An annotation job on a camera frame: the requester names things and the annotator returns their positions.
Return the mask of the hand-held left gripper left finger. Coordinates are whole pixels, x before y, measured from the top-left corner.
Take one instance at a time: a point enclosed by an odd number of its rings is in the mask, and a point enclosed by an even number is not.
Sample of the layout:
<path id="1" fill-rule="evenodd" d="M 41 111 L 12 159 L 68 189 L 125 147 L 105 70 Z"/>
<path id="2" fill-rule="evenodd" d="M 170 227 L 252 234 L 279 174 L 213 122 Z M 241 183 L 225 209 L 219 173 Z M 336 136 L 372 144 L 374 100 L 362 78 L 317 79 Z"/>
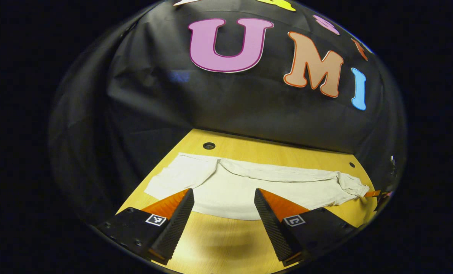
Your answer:
<path id="1" fill-rule="evenodd" d="M 126 207 L 92 228 L 103 239 L 143 261 L 167 265 L 194 206 L 187 188 L 143 208 Z"/>

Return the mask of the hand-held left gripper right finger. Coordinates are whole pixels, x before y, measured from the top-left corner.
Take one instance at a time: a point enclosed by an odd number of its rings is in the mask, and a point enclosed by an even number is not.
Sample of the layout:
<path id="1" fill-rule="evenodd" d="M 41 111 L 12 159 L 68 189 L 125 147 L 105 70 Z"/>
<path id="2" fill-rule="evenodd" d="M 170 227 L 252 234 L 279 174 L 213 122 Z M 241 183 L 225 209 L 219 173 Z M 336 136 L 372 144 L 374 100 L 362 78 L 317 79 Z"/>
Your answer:
<path id="1" fill-rule="evenodd" d="M 359 231 L 324 207 L 308 210 L 261 188 L 255 190 L 254 204 L 284 266 L 316 260 Z"/>

